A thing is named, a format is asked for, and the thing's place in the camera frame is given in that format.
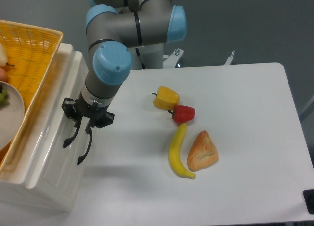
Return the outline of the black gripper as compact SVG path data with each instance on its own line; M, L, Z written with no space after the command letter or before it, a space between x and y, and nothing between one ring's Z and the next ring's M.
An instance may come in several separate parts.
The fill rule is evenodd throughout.
M107 112L108 106L99 107L98 104L90 105L85 101L82 95L78 99L64 98L61 105L64 114L68 119L75 122L74 127L78 128L81 124L81 118L89 118L85 131L91 134L91 128L103 128L113 124L115 114Z

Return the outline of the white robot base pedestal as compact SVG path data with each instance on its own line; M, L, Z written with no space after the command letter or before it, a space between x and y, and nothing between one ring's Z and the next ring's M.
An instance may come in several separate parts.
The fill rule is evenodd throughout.
M215 53L206 47L175 47L165 44L130 47L133 64L131 70L172 69L209 65L231 65L235 51Z

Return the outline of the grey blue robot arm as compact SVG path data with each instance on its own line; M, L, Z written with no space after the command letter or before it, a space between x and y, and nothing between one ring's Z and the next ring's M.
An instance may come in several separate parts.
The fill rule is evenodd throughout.
M183 40L187 34L184 8L172 0L89 0L85 33L90 68L77 99L66 98L65 115L86 131L113 123L107 111L130 73L131 48Z

